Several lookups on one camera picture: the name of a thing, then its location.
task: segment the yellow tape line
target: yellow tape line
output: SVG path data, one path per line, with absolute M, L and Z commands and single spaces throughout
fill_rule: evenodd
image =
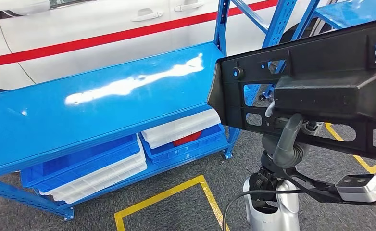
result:
M 213 211 L 213 213 L 215 214 L 216 216 L 216 219 L 218 220 L 218 223 L 219 225 L 222 227 L 222 212 L 221 210 L 219 209 L 219 206 L 218 204 L 216 203 L 215 201 L 215 198 L 211 192 L 211 189 L 209 188 L 209 185 L 208 183 L 206 182 L 205 180 L 205 177 L 203 175 L 200 175 L 200 176 L 197 176 L 193 179 L 190 179 L 182 184 L 179 184 L 169 190 L 166 190 L 158 195 L 155 195 L 153 197 L 150 197 L 149 199 L 147 200 L 144 200 L 142 202 L 139 202 L 135 205 L 132 205 L 128 208 L 125 208 L 117 213 L 114 214 L 114 220 L 116 222 L 116 227 L 117 227 L 117 230 L 118 231 L 125 231 L 125 227 L 124 227 L 124 223 L 123 223 L 123 217 L 125 216 L 128 216 L 132 213 L 135 213 L 141 209 L 144 209 L 150 205 L 153 205 L 169 196 L 172 196 L 176 193 L 179 193 L 189 187 L 192 187 L 196 184 L 200 184 L 204 193 L 205 193 L 205 196 L 206 198 L 208 199 L 208 202 L 209 204 L 211 205 L 211 209 Z
M 330 123 L 326 123 L 326 129 L 329 131 L 329 133 L 331 133 L 331 135 L 337 139 L 338 141 L 344 141 L 344 139 L 342 139 L 340 137 L 340 135 L 338 135 L 338 133 L 332 128 L 332 124 Z M 355 157 L 355 159 L 362 165 L 362 167 L 364 167 L 366 169 L 366 171 L 368 171 L 369 173 L 371 174 L 375 174 L 376 173 L 376 165 L 374 166 L 369 166 L 369 164 L 367 164 L 363 159 L 362 157 L 358 156 L 358 155 L 353 155 Z

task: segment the blue metal shelf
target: blue metal shelf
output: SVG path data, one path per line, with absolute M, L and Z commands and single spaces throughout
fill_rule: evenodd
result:
M 376 0 L 344 1 L 315 10 L 316 16 L 336 29 L 376 20 Z
M 210 109 L 221 57 L 209 42 L 0 93 L 0 175 Z

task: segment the blue shelving rack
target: blue shelving rack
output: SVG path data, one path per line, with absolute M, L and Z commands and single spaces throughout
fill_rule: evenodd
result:
M 265 34 L 263 47 L 276 45 L 296 0 L 279 0 L 268 26 L 242 0 L 220 0 L 214 40 L 156 56 L 0 93 L 0 176 L 72 152 L 112 141 L 211 107 L 206 103 L 214 65 L 226 56 L 225 30 L 233 2 Z M 318 0 L 312 0 L 293 36 L 309 22 Z M 259 86 L 250 88 L 252 103 Z M 239 130 L 191 156 L 147 170 L 73 204 L 51 201 L 0 181 L 0 196 L 63 216 L 74 206 L 190 161 L 222 151 L 232 156 Z

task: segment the blue plastic bin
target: blue plastic bin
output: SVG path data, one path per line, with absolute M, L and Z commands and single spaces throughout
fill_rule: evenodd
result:
M 140 139 L 148 158 L 151 159 L 153 164 L 158 164 L 180 155 L 188 155 L 191 152 L 200 150 L 204 147 L 209 149 L 209 145 L 215 144 L 216 141 L 224 138 L 224 136 L 224 128 L 221 124 L 218 124 L 203 130 L 198 139 L 178 147 L 174 147 L 171 142 L 158 148 L 151 149 L 142 135 L 140 135 Z
M 45 193 L 140 151 L 133 134 L 21 170 L 21 184 Z

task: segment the storage bin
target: storage bin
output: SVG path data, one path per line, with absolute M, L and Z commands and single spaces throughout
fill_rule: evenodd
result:
M 209 109 L 141 132 L 144 140 L 154 149 L 182 137 L 202 131 L 221 122 L 218 113 Z
M 141 137 L 141 142 L 143 143 L 147 157 L 151 159 L 153 164 L 158 164 L 180 155 L 189 155 L 191 152 L 200 150 L 204 147 L 209 149 L 209 145 L 215 144 L 216 141 L 224 138 L 224 135 L 224 128 L 221 124 L 218 124 L 203 130 L 198 139 L 178 147 L 174 147 L 173 143 L 171 142 L 152 149 L 143 137 Z
M 116 163 L 103 167 L 48 192 L 39 193 L 42 195 L 52 195 L 53 199 L 56 201 L 65 201 L 71 204 L 144 171 L 147 169 L 146 157 L 139 138 L 137 138 L 137 143 L 140 149 L 137 154 L 117 161 Z
M 47 192 L 140 151 L 136 134 L 21 170 L 21 184 Z

